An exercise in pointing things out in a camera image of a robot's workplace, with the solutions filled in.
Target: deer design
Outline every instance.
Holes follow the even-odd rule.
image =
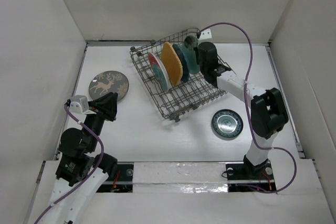
[[[94,92],[96,92],[97,89],[102,89],[99,95],[103,95],[109,91],[109,89],[111,88],[111,86],[114,84],[115,81],[120,81],[122,79],[121,74],[111,75],[111,73],[108,73],[106,77],[107,77],[107,80],[109,81],[107,84],[99,81],[97,82],[97,85],[90,88],[90,90],[95,89]]]

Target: white wall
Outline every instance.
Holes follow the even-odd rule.
[[[161,39],[227,21],[253,42],[267,42],[288,0],[65,0],[85,39]],[[235,28],[213,29],[216,42],[246,42]]]
[[[0,0],[0,165],[51,159],[85,49],[63,0]]]
[[[336,218],[336,0],[293,0],[271,44],[307,158]]]

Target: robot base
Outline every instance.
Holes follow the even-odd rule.
[[[253,191],[253,189],[246,185],[258,186],[266,191],[276,190],[270,161],[266,161],[265,164],[262,164],[259,169],[253,172],[247,169],[244,162],[228,162],[226,163],[226,175],[229,192]]]

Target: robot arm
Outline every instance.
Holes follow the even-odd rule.
[[[108,93],[88,102],[85,96],[76,95],[67,102],[66,106],[70,107],[70,112],[86,114],[84,125],[99,136],[104,121],[116,119],[117,97],[117,93]],[[45,216],[42,215],[43,223],[78,223],[98,188],[109,177],[115,175],[117,159],[106,153],[102,155],[98,167],[93,169],[98,164],[100,155],[94,158],[87,153],[94,152],[96,146],[97,139],[84,128],[82,130],[70,128],[62,133],[59,146],[62,156],[49,201],[51,207]]]
[[[245,80],[237,76],[230,67],[219,63],[217,49],[210,41],[211,31],[208,29],[202,32],[195,48],[197,62],[205,80],[245,102]],[[266,90],[247,83],[247,103],[251,109],[252,127],[257,144],[262,148],[270,148],[278,132],[288,122],[281,92],[276,88]],[[268,161],[268,152],[269,150],[258,148],[252,141],[249,151],[244,156],[247,172],[255,173],[262,169]]]

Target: metal dish rack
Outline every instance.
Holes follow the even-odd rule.
[[[188,82],[181,82],[168,92],[162,90],[160,83],[154,76],[148,60],[148,52],[160,57],[163,44],[166,41],[182,46],[186,36],[196,36],[198,31],[199,29],[197,28],[189,28],[160,40],[152,40],[150,44],[143,47],[131,47],[130,54],[133,64],[159,112],[165,119],[178,122],[180,116],[189,110],[196,110],[199,106],[226,94],[226,91],[217,89],[207,83],[201,72],[191,74]],[[222,64],[228,66],[220,57],[218,58]]]

